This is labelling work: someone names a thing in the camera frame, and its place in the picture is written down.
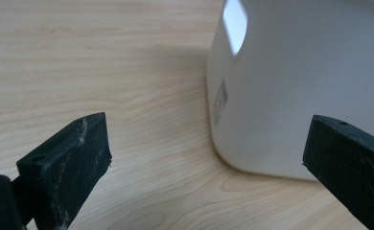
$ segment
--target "white plastic container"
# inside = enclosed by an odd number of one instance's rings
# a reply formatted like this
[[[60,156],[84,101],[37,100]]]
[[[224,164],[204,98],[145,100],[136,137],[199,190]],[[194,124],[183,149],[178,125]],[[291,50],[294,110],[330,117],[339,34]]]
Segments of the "white plastic container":
[[[227,0],[207,87],[228,164],[312,179],[302,154],[314,114],[374,135],[374,1]]]

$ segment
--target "wooden table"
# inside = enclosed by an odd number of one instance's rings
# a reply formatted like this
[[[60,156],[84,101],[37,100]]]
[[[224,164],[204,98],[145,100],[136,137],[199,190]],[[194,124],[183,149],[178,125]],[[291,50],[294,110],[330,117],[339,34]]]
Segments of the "wooden table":
[[[0,0],[0,173],[107,117],[112,165],[70,229],[364,229],[315,182],[235,171],[209,131],[222,0]]]

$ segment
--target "sticker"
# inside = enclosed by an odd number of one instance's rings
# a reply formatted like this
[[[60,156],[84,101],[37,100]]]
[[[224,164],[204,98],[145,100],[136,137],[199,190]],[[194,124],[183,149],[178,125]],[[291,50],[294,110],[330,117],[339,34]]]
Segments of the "sticker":
[[[222,116],[226,101],[228,101],[228,92],[226,91],[225,80],[222,80],[221,86],[218,89],[217,97],[213,104],[213,122],[216,125]]]

